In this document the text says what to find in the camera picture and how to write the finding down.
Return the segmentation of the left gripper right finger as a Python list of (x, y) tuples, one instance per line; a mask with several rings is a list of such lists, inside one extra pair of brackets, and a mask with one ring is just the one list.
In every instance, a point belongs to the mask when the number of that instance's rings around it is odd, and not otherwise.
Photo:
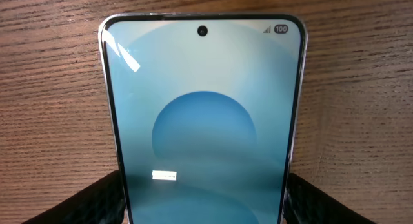
[(294, 173), (288, 175), (283, 216), (288, 224), (374, 224)]

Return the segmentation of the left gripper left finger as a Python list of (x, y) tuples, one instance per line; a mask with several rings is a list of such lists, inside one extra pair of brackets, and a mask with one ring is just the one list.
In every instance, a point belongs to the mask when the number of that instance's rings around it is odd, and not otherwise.
[(121, 224), (124, 218), (121, 175), (115, 170), (23, 224)]

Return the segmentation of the blue screen Galaxy smartphone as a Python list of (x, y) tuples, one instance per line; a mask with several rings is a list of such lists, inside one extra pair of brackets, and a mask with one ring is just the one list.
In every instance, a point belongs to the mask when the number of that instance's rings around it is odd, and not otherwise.
[(282, 222), (307, 40), (290, 14), (100, 24), (129, 223)]

